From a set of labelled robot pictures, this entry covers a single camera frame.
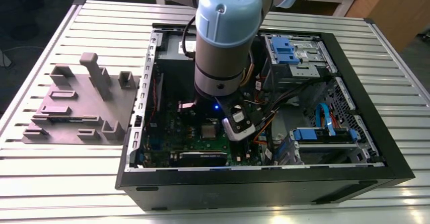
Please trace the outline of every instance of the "blue drive bracket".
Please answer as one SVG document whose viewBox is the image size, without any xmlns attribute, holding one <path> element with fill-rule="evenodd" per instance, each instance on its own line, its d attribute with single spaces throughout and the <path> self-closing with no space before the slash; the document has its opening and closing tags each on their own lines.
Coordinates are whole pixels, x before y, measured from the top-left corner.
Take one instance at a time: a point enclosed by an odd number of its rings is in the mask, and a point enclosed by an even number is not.
<svg viewBox="0 0 430 224">
<path fill-rule="evenodd" d="M 292 131 L 293 140 L 316 140 L 315 129 L 296 129 Z"/>
<path fill-rule="evenodd" d="M 300 60 L 295 57 L 293 46 L 289 40 L 283 37 L 272 37 L 271 44 L 276 55 L 277 64 L 299 64 Z"/>
</svg>

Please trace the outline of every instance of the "motherboard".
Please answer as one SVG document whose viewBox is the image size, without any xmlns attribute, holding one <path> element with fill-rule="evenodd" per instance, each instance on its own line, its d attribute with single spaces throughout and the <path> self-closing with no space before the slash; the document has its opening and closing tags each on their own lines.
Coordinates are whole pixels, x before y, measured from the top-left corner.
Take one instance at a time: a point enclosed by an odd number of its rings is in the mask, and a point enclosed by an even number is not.
<svg viewBox="0 0 430 224">
<path fill-rule="evenodd" d="M 220 111 L 216 105 L 212 111 Z M 193 115 L 192 110 L 177 112 L 168 103 L 157 123 L 149 123 L 139 154 L 145 168 L 261 165 L 257 144 L 248 140 L 231 142 L 217 118 L 193 123 Z"/>
</svg>

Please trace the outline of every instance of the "aluminum workbench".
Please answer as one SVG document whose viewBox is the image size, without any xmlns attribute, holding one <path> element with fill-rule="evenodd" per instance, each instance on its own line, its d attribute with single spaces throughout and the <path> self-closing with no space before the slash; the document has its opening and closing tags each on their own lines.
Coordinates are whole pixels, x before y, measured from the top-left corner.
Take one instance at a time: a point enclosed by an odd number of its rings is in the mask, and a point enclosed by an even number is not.
<svg viewBox="0 0 430 224">
<path fill-rule="evenodd" d="M 428 222 L 430 97 L 380 31 L 362 19 L 269 13 L 263 28 L 315 30 L 336 36 L 416 176 L 395 187 L 340 204 L 144 213 L 113 188 L 121 146 L 21 143 L 54 65 L 66 64 L 74 73 L 85 73 L 80 54 L 94 52 L 111 74 L 129 70 L 137 76 L 152 23 L 185 24 L 195 13 L 180 6 L 80 2 L 72 5 L 0 120 L 0 222 Z"/>
</svg>

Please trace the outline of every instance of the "white label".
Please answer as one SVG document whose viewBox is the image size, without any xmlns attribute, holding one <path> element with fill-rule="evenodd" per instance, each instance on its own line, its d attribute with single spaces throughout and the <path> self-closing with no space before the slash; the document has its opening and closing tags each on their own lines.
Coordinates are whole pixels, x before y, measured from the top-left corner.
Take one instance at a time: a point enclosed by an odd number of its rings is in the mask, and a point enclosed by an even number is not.
<svg viewBox="0 0 430 224">
<path fill-rule="evenodd" d="M 241 111 L 233 114 L 235 122 L 240 122 L 243 119 L 244 119 L 244 115 Z"/>
<path fill-rule="evenodd" d="M 271 151 L 268 150 L 268 148 L 265 149 L 264 154 L 265 154 L 267 158 L 271 160 L 272 154 L 271 154 Z"/>
<path fill-rule="evenodd" d="M 296 57 L 307 57 L 307 54 L 304 52 L 296 52 Z"/>
<path fill-rule="evenodd" d="M 195 52 L 195 45 L 196 45 L 195 41 L 185 41 L 187 52 Z M 179 42 L 177 53 L 183 54 L 181 41 Z"/>
<path fill-rule="evenodd" d="M 255 89 L 256 89 L 257 91 L 260 91 L 260 90 L 261 90 L 261 83 L 260 83 L 260 82 L 255 82 Z"/>
</svg>

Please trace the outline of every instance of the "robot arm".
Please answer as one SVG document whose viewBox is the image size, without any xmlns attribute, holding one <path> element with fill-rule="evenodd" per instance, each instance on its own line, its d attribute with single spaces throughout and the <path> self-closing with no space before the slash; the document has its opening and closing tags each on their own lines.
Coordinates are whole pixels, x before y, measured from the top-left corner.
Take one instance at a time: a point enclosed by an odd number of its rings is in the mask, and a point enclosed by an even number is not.
<svg viewBox="0 0 430 224">
<path fill-rule="evenodd" d="M 237 94 L 251 44 L 271 7 L 288 8 L 295 0 L 171 0 L 197 8 L 195 14 L 195 89 L 216 99 L 232 141 L 255 131 Z"/>
</svg>

